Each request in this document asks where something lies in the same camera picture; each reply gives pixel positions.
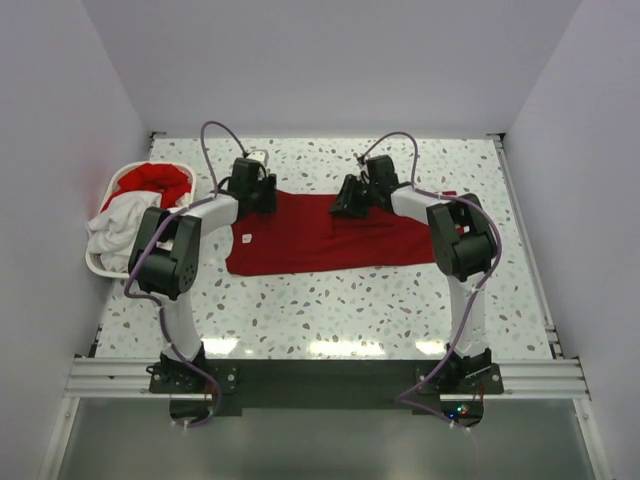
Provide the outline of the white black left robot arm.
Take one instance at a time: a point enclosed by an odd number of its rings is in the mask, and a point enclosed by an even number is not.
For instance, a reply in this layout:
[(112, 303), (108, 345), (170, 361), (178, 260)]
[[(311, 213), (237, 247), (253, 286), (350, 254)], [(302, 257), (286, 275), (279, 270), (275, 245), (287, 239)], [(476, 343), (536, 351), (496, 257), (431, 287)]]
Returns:
[(251, 213), (276, 211), (277, 177), (267, 171), (267, 162), (264, 150), (241, 156), (234, 161), (231, 176), (204, 198), (175, 211), (150, 207), (143, 214), (124, 295), (156, 306), (164, 341), (161, 359), (175, 363), (171, 378), (185, 392), (200, 390), (207, 380), (190, 296), (201, 239)]

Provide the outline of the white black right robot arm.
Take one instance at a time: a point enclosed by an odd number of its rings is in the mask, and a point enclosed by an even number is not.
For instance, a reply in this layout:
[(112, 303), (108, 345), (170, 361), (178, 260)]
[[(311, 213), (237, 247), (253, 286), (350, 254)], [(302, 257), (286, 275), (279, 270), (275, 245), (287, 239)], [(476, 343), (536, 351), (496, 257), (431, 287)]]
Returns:
[(492, 363), (486, 334), (485, 286), (501, 259), (495, 224), (474, 194), (428, 192), (401, 182), (387, 155), (359, 158), (360, 173), (345, 177), (332, 214), (363, 218), (372, 207), (430, 228), (432, 251), (451, 300), (445, 362), (448, 386), (469, 392)]

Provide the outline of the dark red t-shirt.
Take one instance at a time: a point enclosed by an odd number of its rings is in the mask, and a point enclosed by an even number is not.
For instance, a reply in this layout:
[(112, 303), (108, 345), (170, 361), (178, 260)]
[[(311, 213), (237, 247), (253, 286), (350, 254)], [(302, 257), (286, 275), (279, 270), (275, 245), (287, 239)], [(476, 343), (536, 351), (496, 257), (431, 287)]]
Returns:
[(277, 211), (232, 225), (226, 267), (240, 276), (315, 273), (435, 262), (429, 227), (373, 207), (364, 218), (329, 213), (332, 195), (277, 193)]

